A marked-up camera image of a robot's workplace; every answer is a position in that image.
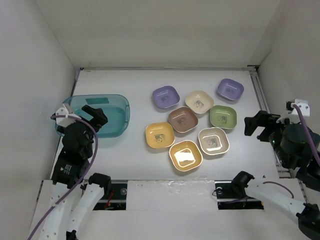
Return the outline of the purple plate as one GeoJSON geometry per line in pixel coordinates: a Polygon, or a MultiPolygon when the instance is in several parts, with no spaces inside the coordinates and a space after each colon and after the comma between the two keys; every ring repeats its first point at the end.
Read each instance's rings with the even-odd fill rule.
{"type": "Polygon", "coordinates": [[[244,86],[230,78],[222,79],[217,86],[217,93],[229,101],[237,101],[243,92],[244,86]]]}
{"type": "Polygon", "coordinates": [[[173,86],[167,85],[154,90],[152,99],[157,107],[168,109],[179,103],[180,95],[173,86]]]}

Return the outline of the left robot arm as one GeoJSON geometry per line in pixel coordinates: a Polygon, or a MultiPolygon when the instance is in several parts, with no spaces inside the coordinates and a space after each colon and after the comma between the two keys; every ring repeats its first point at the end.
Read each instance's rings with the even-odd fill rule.
{"type": "Polygon", "coordinates": [[[64,103],[50,118],[63,134],[63,148],[51,176],[50,207],[29,235],[40,231],[40,240],[77,240],[94,207],[101,198],[111,194],[111,178],[94,173],[88,179],[84,193],[75,203],[77,193],[98,152],[98,131],[108,122],[101,108],[84,105],[82,110],[92,118],[87,120],[74,113],[64,103]]]}

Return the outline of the brown plate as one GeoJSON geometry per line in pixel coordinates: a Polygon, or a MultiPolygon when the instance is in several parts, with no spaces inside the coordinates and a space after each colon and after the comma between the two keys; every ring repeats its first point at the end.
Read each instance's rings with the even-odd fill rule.
{"type": "Polygon", "coordinates": [[[189,107],[183,106],[168,115],[168,122],[176,132],[187,133],[198,125],[199,120],[189,107]]]}

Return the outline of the green plate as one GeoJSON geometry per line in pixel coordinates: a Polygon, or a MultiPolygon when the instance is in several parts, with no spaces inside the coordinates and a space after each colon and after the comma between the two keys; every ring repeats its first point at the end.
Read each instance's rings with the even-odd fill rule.
{"type": "Polygon", "coordinates": [[[234,129],[237,125],[237,112],[229,106],[214,105],[209,112],[210,123],[222,129],[234,129]]]}

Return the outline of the yellow plate front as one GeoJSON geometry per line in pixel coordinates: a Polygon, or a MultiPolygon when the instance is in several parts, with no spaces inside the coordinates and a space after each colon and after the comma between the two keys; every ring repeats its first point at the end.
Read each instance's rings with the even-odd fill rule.
{"type": "Polygon", "coordinates": [[[196,169],[203,162],[199,147],[191,140],[173,144],[169,149],[169,157],[175,169],[184,173],[196,169]]]}

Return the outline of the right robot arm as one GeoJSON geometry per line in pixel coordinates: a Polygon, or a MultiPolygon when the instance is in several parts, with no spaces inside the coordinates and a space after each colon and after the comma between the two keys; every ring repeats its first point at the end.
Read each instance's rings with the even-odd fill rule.
{"type": "MultiPolygon", "coordinates": [[[[314,167],[319,161],[317,147],[320,136],[312,132],[301,114],[298,121],[288,117],[259,111],[256,115],[245,117],[244,134],[251,136],[261,127],[257,139],[271,144],[283,168],[297,169],[297,179],[306,186],[319,190],[320,178],[315,176],[314,167]]],[[[293,191],[283,183],[264,180],[241,171],[231,181],[230,190],[240,200],[255,199],[267,207],[283,214],[295,223],[300,232],[311,240],[320,238],[320,207],[296,198],[293,191]]]]}

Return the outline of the cream plate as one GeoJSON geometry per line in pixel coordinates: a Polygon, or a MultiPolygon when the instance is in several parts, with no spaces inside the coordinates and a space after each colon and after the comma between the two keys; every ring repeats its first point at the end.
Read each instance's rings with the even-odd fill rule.
{"type": "Polygon", "coordinates": [[[185,97],[185,104],[198,115],[202,115],[214,106],[214,100],[202,90],[192,91],[185,97]]]}

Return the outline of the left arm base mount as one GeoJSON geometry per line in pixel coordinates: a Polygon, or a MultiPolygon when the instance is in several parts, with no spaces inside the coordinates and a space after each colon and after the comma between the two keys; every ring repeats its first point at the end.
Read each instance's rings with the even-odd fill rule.
{"type": "Polygon", "coordinates": [[[93,208],[94,211],[124,211],[127,206],[127,181],[115,181],[110,193],[105,194],[93,208]]]}

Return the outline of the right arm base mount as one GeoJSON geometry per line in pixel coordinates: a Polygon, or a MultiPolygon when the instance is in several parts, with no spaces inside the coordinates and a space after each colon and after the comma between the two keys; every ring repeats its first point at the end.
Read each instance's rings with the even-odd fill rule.
{"type": "Polygon", "coordinates": [[[218,210],[263,210],[263,203],[231,189],[231,181],[219,180],[214,183],[212,196],[216,198],[218,210]]]}

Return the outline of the yellow plate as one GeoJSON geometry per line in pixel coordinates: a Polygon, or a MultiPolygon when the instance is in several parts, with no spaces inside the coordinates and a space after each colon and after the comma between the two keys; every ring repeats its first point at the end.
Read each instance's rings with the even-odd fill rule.
{"type": "Polygon", "coordinates": [[[199,147],[191,140],[173,144],[169,149],[169,157],[175,169],[184,173],[196,169],[203,162],[199,147]]]}
{"type": "Polygon", "coordinates": [[[175,134],[168,122],[157,122],[148,125],[145,129],[147,144],[153,149],[170,147],[175,142],[175,134]]]}

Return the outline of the beige plate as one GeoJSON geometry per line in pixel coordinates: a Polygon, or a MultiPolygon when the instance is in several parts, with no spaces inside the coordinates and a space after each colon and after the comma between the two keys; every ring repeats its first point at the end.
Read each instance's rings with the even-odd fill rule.
{"type": "Polygon", "coordinates": [[[198,133],[199,147],[205,159],[220,158],[230,149],[230,142],[225,131],[219,127],[202,129],[198,133]]]}

